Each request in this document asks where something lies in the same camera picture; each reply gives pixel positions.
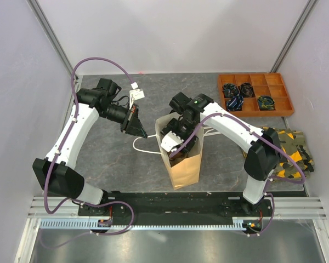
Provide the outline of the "brown paper bag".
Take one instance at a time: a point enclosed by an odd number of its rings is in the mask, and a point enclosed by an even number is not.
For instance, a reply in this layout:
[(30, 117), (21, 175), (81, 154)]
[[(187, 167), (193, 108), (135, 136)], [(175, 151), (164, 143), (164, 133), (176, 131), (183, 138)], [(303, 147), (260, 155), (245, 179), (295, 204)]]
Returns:
[(213, 130), (213, 128), (200, 128), (197, 132), (197, 142), (190, 150), (189, 153), (179, 153), (174, 158), (169, 157), (169, 152), (166, 152), (161, 146), (163, 135), (160, 134), (160, 131), (165, 127), (172, 118), (178, 118), (177, 113), (170, 113), (163, 117), (160, 117), (155, 121), (155, 134), (148, 135), (146, 139), (155, 138), (159, 147), (157, 152), (154, 151), (145, 151), (137, 148), (135, 143), (139, 139), (136, 138), (133, 141), (133, 148), (139, 152), (146, 152), (150, 154), (161, 155), (164, 166), (167, 169), (169, 178), (171, 180), (174, 190), (196, 184), (199, 181), (200, 169), (201, 169), (201, 160), (202, 160), (202, 151), (203, 151), (203, 142), (204, 137), (207, 135), (208, 131)]

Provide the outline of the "cardboard cup carrier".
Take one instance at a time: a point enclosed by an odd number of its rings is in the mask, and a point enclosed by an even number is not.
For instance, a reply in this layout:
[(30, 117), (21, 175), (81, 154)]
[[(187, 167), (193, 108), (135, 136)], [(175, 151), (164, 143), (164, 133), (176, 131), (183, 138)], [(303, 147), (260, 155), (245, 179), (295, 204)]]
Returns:
[(186, 158), (188, 158), (188, 153), (179, 152), (175, 156), (169, 157), (169, 163), (172, 167), (172, 166), (177, 165), (178, 163), (180, 163), (181, 161), (183, 161)]

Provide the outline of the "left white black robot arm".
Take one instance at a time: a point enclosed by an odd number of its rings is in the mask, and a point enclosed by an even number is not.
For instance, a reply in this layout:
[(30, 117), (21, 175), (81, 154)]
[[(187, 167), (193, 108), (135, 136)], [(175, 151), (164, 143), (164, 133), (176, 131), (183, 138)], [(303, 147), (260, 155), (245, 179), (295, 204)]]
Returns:
[(53, 194), (89, 203), (96, 215), (109, 211), (109, 201), (103, 199), (106, 192), (88, 184), (75, 166), (86, 136), (98, 118), (118, 123), (122, 133), (147, 138), (135, 103), (145, 95), (136, 83), (131, 86), (129, 102), (124, 106), (116, 99), (121, 87), (110, 79), (102, 78), (95, 88), (82, 88), (76, 93), (77, 104), (57, 142), (43, 159), (35, 159), (32, 165), (45, 197)]

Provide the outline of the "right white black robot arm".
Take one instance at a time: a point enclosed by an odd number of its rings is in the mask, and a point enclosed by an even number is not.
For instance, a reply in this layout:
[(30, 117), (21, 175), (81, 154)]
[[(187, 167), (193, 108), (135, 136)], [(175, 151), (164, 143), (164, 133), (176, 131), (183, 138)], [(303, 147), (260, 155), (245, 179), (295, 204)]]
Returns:
[(188, 153), (203, 126), (225, 135), (247, 154), (243, 167), (248, 179), (240, 209), (245, 215), (254, 215), (260, 209), (259, 201), (264, 196), (267, 180), (281, 159), (277, 132), (240, 120), (204, 94), (192, 99), (180, 92), (172, 97), (169, 105), (178, 116), (157, 129), (160, 150), (171, 156)]

